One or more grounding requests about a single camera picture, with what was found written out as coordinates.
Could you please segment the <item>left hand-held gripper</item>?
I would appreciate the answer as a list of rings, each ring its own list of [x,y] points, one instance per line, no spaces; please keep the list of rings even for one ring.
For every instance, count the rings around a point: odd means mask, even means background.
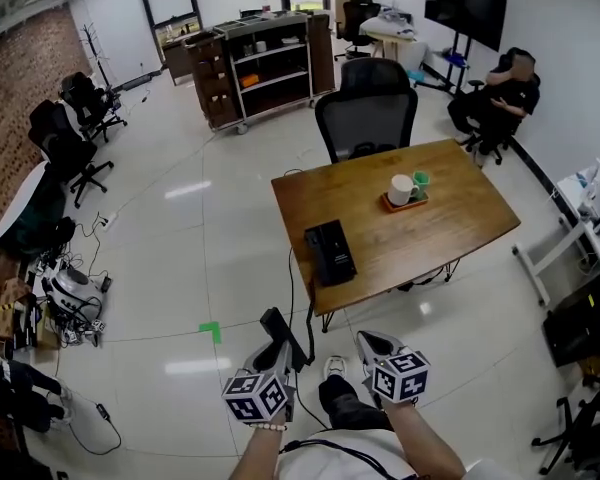
[[[289,385],[290,368],[277,366],[283,345],[269,342],[252,353],[243,367],[230,377],[222,400],[241,423],[272,423],[282,413],[291,422],[295,389]]]

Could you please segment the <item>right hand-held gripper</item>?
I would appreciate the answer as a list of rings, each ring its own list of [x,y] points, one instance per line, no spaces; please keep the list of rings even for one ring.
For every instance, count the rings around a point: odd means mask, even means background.
[[[365,376],[363,385],[377,408],[383,402],[416,403],[424,394],[430,362],[420,351],[402,347],[396,353],[396,340],[375,331],[358,331],[356,348]]]

